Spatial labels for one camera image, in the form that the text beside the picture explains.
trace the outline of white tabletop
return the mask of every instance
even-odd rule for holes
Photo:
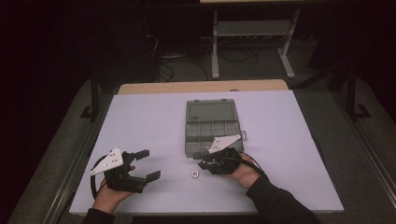
[[[114,147],[150,150],[134,161],[131,175],[162,171],[142,194],[122,202],[116,213],[145,215],[216,215],[256,213],[246,190],[236,182],[211,175],[184,153],[186,104],[190,100],[234,99],[244,142],[276,186],[290,191],[314,212],[344,210],[320,159],[292,91],[225,91],[116,95],[81,179],[70,212],[92,207],[89,171]],[[199,177],[192,178],[191,172]],[[96,177],[96,184],[104,178]]]

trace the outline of person's right hand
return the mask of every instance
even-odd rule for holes
[[[251,159],[249,156],[242,155],[242,159],[253,163],[253,159]],[[253,168],[245,165],[244,163],[241,163],[231,175],[223,176],[234,179],[245,189],[250,189],[254,182],[256,182],[256,180],[260,177],[260,175],[255,170],[253,170]]]

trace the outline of white bracket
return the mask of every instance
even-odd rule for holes
[[[230,135],[224,137],[215,137],[215,141],[212,144],[212,147],[208,150],[210,154],[222,151],[224,148],[228,147],[230,144],[236,142],[241,135]]]
[[[91,170],[91,175],[97,175],[104,171],[111,170],[113,168],[123,165],[121,151],[118,147],[108,153],[108,155],[99,162],[99,164]]]

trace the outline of black long-sleeve shirt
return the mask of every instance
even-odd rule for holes
[[[260,177],[247,191],[254,202],[261,219],[274,224],[318,224],[317,216],[299,203],[291,193],[279,189]],[[114,216],[90,208],[82,224],[111,224]]]

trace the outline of person's left hand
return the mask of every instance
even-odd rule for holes
[[[133,195],[134,192],[116,191],[108,188],[105,183],[106,181],[102,180],[101,189],[97,193],[92,208],[113,214],[119,204],[127,197]]]

